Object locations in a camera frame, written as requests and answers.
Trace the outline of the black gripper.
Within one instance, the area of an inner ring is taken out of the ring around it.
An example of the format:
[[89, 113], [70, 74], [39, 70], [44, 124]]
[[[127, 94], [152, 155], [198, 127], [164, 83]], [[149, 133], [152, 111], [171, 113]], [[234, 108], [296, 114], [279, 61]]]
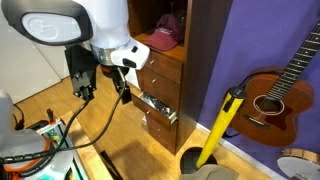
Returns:
[[127, 67], [120, 66], [101, 66], [101, 71], [104, 76], [113, 81], [114, 87], [121, 96], [122, 104], [127, 104], [132, 101], [130, 87], [127, 84], [125, 76], [128, 74]]

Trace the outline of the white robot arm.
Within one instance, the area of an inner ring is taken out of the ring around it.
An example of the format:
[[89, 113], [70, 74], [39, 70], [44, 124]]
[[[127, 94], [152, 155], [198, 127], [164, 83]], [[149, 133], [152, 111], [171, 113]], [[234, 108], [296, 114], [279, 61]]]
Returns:
[[65, 48], [76, 97], [94, 98], [100, 67], [121, 101], [131, 101], [125, 76], [143, 68], [150, 49], [129, 33], [127, 0], [1, 0], [1, 9], [22, 36]]

